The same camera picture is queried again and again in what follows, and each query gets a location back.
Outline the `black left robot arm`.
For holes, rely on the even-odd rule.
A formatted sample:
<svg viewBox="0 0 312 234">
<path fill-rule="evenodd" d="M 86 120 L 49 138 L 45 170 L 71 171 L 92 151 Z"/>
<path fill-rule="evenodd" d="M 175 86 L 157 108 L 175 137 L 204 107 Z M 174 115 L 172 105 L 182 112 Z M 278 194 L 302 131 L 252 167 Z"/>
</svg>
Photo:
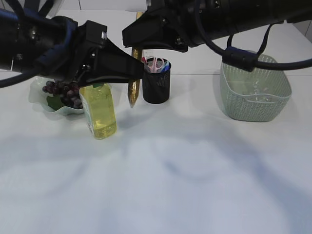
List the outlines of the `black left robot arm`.
<svg viewBox="0 0 312 234">
<path fill-rule="evenodd" d="M 141 79 L 143 64 L 114 45 L 105 25 L 82 26 L 64 16 L 46 19 L 29 9 L 24 16 L 0 12 L 0 67 L 18 73 L 16 83 L 35 76 L 80 87 Z"/>
</svg>

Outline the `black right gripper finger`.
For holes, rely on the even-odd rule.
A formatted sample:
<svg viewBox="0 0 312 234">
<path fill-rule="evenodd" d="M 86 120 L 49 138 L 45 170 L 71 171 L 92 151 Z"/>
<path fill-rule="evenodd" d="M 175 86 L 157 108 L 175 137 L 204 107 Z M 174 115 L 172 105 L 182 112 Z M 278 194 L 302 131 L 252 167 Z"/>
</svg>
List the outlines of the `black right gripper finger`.
<svg viewBox="0 0 312 234">
<path fill-rule="evenodd" d="M 125 47 L 187 52 L 187 36 L 169 10 L 147 10 L 122 30 Z"/>
</svg>

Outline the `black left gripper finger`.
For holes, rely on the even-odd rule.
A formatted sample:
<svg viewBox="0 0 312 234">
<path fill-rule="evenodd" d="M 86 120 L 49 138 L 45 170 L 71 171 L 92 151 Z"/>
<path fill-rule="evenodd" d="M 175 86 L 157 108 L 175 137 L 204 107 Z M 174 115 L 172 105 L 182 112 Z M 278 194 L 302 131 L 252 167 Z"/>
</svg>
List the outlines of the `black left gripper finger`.
<svg viewBox="0 0 312 234">
<path fill-rule="evenodd" d="M 87 52 L 78 74 L 78 85 L 85 87 L 105 83 L 128 83 L 135 72 L 138 73 L 139 79 L 143 79 L 143 63 L 108 39 L 101 48 L 94 47 Z"/>
</svg>

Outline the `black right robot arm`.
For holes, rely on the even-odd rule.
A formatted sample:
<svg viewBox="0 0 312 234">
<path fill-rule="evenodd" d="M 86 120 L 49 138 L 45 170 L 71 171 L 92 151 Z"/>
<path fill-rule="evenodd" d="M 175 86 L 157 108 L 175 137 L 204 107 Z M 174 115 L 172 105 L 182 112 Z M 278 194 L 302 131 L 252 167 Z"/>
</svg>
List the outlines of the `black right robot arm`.
<svg viewBox="0 0 312 234">
<path fill-rule="evenodd" d="M 310 0 L 201 0 L 199 17 L 211 40 L 265 25 L 310 20 Z M 125 47 L 185 53 L 204 43 L 194 0 L 149 0 L 143 15 L 122 30 Z"/>
</svg>

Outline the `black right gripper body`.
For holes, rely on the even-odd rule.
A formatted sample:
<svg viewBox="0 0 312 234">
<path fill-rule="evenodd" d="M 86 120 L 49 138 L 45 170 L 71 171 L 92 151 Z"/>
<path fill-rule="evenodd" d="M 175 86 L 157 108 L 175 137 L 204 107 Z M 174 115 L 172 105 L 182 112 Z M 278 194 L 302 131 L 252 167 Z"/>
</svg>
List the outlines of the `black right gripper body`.
<svg viewBox="0 0 312 234">
<path fill-rule="evenodd" d="M 197 46 L 192 38 L 196 32 L 194 0 L 148 0 L 146 14 L 160 20 L 156 36 L 148 39 L 148 49 L 187 52 Z"/>
</svg>

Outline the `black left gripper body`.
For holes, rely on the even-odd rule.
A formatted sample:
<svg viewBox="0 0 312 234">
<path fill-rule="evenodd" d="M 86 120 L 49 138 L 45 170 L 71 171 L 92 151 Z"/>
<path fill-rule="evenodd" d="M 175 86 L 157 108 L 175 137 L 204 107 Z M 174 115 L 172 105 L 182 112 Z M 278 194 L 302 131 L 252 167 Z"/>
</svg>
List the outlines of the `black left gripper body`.
<svg viewBox="0 0 312 234">
<path fill-rule="evenodd" d="M 82 26 L 75 22 L 66 22 L 65 45 L 69 60 L 65 73 L 65 82 L 76 82 L 80 87 L 102 84 L 103 79 L 97 69 L 100 50 L 107 41 L 107 26 L 88 20 Z"/>
</svg>

